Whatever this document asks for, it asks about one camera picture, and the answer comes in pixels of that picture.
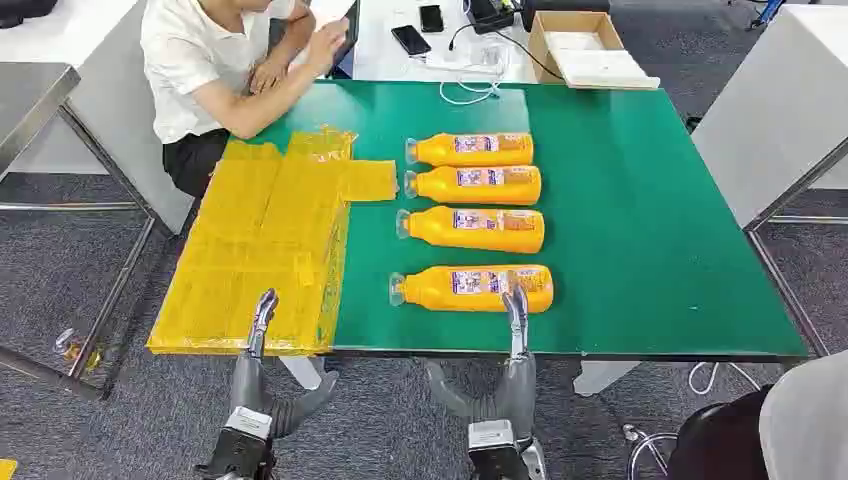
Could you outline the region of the person's left hand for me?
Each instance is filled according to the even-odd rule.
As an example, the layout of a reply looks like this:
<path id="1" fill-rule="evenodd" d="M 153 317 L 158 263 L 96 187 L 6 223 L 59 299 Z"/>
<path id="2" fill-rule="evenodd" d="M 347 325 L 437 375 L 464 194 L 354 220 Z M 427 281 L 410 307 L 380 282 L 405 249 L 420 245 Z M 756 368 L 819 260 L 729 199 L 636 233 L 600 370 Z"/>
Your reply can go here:
<path id="1" fill-rule="evenodd" d="M 287 63 L 267 58 L 253 69 L 248 84 L 248 91 L 253 95 L 258 95 L 274 87 L 285 78 L 287 71 Z"/>

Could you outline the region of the robot right hand grey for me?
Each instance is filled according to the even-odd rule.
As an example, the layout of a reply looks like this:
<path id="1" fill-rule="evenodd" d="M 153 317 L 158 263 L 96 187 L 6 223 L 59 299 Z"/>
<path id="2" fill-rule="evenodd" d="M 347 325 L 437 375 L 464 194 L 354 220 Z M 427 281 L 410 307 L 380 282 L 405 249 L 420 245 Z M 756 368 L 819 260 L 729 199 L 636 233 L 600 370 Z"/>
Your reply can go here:
<path id="1" fill-rule="evenodd" d="M 455 416 L 471 422 L 508 420 L 521 448 L 532 442 L 536 402 L 536 361 L 528 347 L 528 297 L 518 282 L 501 296 L 506 307 L 511 350 L 496 391 L 472 398 L 448 385 L 442 367 L 426 363 L 428 384 L 434 398 Z"/>

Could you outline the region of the robot left hand grey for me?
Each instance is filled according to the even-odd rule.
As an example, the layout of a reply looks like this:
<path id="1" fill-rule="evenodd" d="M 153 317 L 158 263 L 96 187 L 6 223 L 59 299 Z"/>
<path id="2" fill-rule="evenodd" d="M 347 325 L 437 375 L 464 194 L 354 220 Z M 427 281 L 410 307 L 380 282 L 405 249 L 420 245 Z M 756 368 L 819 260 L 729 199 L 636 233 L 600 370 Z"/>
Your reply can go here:
<path id="1" fill-rule="evenodd" d="M 239 354 L 230 391 L 230 412 L 245 407 L 270 417 L 267 438 L 283 438 L 293 433 L 303 421 L 326 404 L 334 393 L 339 373 L 319 373 L 320 383 L 296 399 L 281 400 L 266 391 L 266 375 L 262 365 L 265 335 L 274 316 L 279 298 L 273 288 L 265 291 L 257 303 L 247 347 Z"/>

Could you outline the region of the person's right hand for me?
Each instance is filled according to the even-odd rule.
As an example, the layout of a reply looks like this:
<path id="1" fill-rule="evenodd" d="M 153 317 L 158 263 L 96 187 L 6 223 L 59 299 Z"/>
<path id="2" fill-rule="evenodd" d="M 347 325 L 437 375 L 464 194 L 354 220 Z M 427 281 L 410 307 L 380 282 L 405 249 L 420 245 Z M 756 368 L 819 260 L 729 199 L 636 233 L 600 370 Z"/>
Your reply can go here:
<path id="1" fill-rule="evenodd" d="M 349 20 L 343 17 L 315 31 L 310 39 L 303 66 L 313 78 L 325 75 L 334 64 L 336 52 L 346 42 Z"/>

